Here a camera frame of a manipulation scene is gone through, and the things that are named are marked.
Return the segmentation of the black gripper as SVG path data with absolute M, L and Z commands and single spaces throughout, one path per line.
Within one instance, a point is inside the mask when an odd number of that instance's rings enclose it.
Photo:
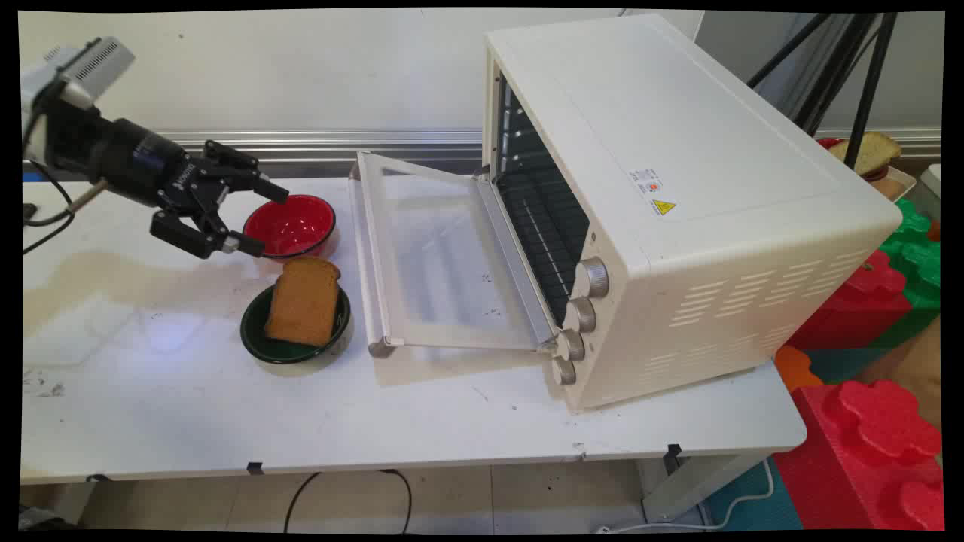
M 258 158 L 208 140 L 203 165 L 184 148 L 129 120 L 107 120 L 96 108 L 55 105 L 46 114 L 46 163 L 148 207 L 197 214 L 228 193 L 252 191 L 285 203 L 289 192 L 261 171 Z M 264 244 L 240 231 L 190 227 L 172 212 L 156 212 L 149 233 L 206 260 L 214 251 L 262 257 Z

